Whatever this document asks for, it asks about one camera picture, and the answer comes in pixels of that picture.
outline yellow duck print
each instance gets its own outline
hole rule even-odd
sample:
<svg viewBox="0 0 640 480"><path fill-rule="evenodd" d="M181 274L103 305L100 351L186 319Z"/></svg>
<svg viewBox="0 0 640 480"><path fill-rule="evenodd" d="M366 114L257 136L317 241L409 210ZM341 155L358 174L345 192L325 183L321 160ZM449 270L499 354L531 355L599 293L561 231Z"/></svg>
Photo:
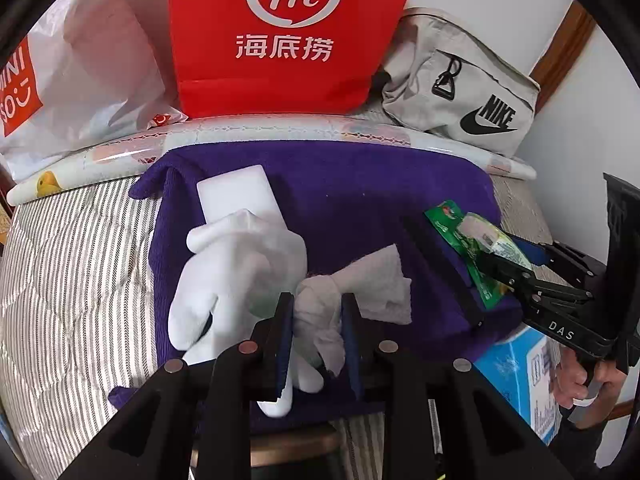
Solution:
<svg viewBox="0 0 640 480"><path fill-rule="evenodd" d="M38 183L36 184L36 196L38 198L53 195L54 193L59 193L61 191L62 188L58 184L56 176L52 171L45 171L40 175Z"/></svg>

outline blue box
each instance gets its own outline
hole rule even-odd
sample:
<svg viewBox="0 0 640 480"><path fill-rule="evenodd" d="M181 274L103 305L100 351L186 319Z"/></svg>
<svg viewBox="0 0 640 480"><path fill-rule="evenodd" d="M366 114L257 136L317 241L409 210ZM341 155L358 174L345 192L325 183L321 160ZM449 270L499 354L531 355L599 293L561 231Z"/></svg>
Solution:
<svg viewBox="0 0 640 480"><path fill-rule="evenodd" d="M547 445L558 432L558 405L549 391L552 349L548 338L522 325L493 345L476 367Z"/></svg>

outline white plastic bag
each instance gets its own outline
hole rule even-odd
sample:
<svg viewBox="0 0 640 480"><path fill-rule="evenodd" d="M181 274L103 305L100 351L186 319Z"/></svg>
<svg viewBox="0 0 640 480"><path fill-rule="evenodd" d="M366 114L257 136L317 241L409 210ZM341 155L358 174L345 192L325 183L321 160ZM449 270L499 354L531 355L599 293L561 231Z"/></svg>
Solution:
<svg viewBox="0 0 640 480"><path fill-rule="evenodd" d="M0 153L17 182L72 151L183 121L126 0L56 0L0 73Z"/></svg>

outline purple towel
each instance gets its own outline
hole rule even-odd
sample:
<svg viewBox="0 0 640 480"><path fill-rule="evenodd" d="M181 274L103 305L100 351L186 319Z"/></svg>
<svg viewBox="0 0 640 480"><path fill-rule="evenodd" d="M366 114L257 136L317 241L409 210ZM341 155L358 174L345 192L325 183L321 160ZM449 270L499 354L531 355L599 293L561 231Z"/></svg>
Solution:
<svg viewBox="0 0 640 480"><path fill-rule="evenodd" d="M167 319L180 273L192 255L187 233L204 223L196 183L204 178L261 164L289 229L301 235L309 274L331 274L391 244L398 246L404 275L412 279L413 323L388 325L388 337L432 360L464 356L475 360L520 321L512 297L504 298L484 325L471 330L445 283L431 271L401 224L452 199L500 224L492 182L484 171L454 156L411 148L323 140L265 140L200 144L171 150L131 187L132 198L162 192L149 252L154 273L158 364L181 355L169 342ZM439 235L433 240L471 288L465 264ZM480 299L472 290L478 304ZM118 405L129 393L116 388ZM342 416L372 412L379 406L356 403L345 370L317 395L294 393L293 409L269 419L255 406L254 431L273 431Z"/></svg>

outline human hand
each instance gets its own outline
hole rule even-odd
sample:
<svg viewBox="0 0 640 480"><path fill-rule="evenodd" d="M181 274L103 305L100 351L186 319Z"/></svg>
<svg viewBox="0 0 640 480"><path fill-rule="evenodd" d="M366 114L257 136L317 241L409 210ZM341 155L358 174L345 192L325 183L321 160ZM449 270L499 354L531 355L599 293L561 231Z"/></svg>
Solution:
<svg viewBox="0 0 640 480"><path fill-rule="evenodd" d="M576 424L580 429L589 428L605 420L618 402L626 375L616 368L613 361L600 361L596 364L593 378L602 383L598 397L585 410L584 416ZM570 409L574 399L585 399L587 371L578 362L575 352L562 348L561 362L556 367L556 376L552 382L553 393L560 406Z"/></svg>

